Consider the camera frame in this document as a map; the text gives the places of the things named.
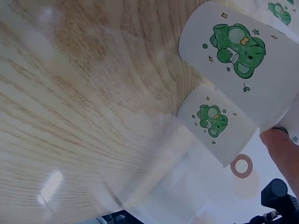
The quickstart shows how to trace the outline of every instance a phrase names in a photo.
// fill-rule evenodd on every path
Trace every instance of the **wooden table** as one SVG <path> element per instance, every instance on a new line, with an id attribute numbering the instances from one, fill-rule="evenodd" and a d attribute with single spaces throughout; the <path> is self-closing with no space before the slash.
<path id="1" fill-rule="evenodd" d="M 202 2 L 1 2 L 0 223 L 122 210 L 174 167 L 193 138 L 176 113 L 203 82 L 178 41 Z"/>

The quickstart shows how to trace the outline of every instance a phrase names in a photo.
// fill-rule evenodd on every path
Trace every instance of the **orange ring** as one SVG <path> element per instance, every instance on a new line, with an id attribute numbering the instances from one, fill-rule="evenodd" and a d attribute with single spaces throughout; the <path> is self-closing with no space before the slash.
<path id="1" fill-rule="evenodd" d="M 244 173 L 238 172 L 237 169 L 235 168 L 235 166 L 236 166 L 236 164 L 239 160 L 245 160 L 247 162 L 248 167 L 247 167 L 247 170 Z M 230 169 L 232 170 L 234 175 L 236 175 L 237 177 L 239 177 L 241 179 L 244 179 L 244 178 L 248 177 L 251 174 L 251 172 L 253 170 L 253 163 L 252 163 L 252 160 L 247 155 L 239 154 L 234 159 L 234 161 L 231 162 Z"/>

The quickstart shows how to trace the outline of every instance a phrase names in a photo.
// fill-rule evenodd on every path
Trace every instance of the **black camera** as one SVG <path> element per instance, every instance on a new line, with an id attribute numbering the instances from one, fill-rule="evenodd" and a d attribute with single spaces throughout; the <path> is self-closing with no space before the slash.
<path id="1" fill-rule="evenodd" d="M 275 210 L 263 216 L 256 216 L 246 224 L 299 224 L 297 198 L 288 194 L 288 187 L 284 181 L 272 180 L 262 190 L 261 204 Z"/>

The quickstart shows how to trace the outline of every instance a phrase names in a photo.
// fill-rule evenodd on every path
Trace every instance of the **human hand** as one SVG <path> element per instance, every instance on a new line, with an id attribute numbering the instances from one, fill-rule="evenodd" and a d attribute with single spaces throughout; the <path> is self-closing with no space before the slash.
<path id="1" fill-rule="evenodd" d="M 299 146 L 288 134 L 279 129 L 271 129 L 260 134 L 264 145 L 291 189 L 299 198 Z"/>

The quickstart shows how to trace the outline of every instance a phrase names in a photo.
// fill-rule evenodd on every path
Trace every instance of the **cartoon frog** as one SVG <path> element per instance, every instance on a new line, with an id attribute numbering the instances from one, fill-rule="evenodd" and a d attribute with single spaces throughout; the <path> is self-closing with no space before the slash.
<path id="1" fill-rule="evenodd" d="M 268 9 L 275 15 L 277 18 L 285 24 L 289 25 L 291 22 L 291 15 L 284 10 L 280 3 L 273 4 L 272 2 L 268 3 Z"/>
<path id="2" fill-rule="evenodd" d="M 294 5 L 294 0 L 287 0 L 290 4 Z"/>
<path id="3" fill-rule="evenodd" d="M 208 129 L 211 137 L 216 138 L 228 126 L 228 118 L 220 113 L 218 106 L 201 105 L 197 116 L 200 119 L 199 125 Z"/>
<path id="4" fill-rule="evenodd" d="M 211 44 L 218 49 L 217 58 L 222 63 L 232 63 L 241 78 L 250 78 L 266 55 L 264 42 L 251 37 L 242 24 L 219 24 L 213 27 Z"/>

